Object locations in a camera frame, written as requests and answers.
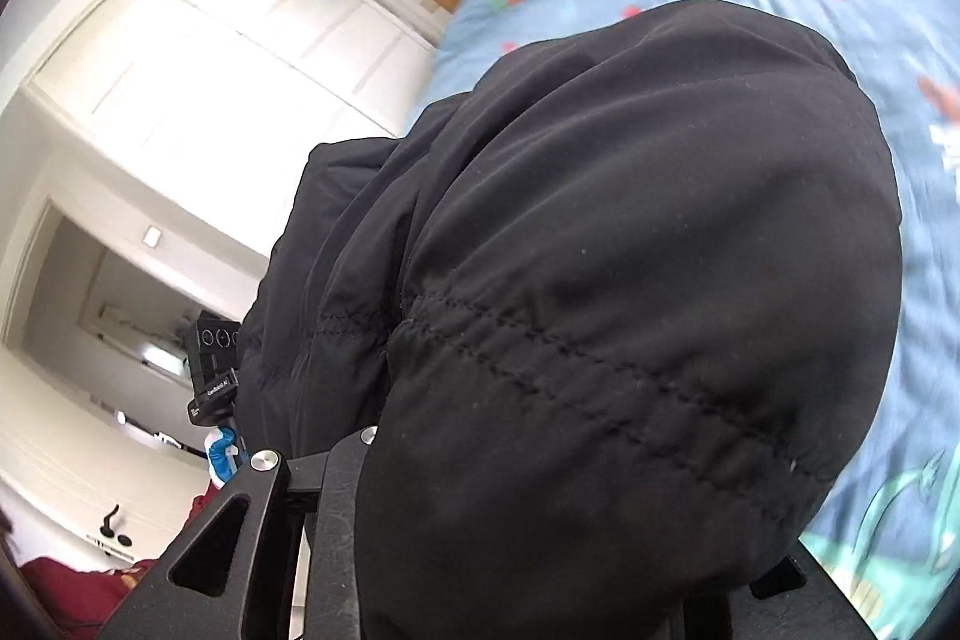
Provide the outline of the black puffer jacket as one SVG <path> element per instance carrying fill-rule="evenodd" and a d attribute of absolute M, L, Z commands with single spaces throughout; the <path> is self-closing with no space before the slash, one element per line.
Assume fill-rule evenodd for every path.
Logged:
<path fill-rule="evenodd" d="M 716 0 L 534 42 L 318 146 L 239 335 L 245 442 L 373 427 L 371 638 L 644 638 L 766 575 L 866 437 L 900 315 L 877 113 Z"/>

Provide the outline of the white sliding wardrobe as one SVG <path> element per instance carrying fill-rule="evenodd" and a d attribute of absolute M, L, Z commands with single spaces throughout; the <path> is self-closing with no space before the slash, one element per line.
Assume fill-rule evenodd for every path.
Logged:
<path fill-rule="evenodd" d="M 338 142 L 400 135 L 431 60 L 374 0 L 101 0 L 29 84 L 88 125 L 148 110 Z"/>

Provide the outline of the blue dinosaur bed cover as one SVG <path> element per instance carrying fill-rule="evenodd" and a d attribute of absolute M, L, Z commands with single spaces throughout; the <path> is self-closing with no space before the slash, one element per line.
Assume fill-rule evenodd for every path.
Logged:
<path fill-rule="evenodd" d="M 460 0 L 423 101 L 530 42 L 679 0 Z M 871 432 L 805 544 L 880 638 L 958 601 L 958 0 L 724 0 L 815 29 L 871 98 L 900 191 L 903 299 Z"/>

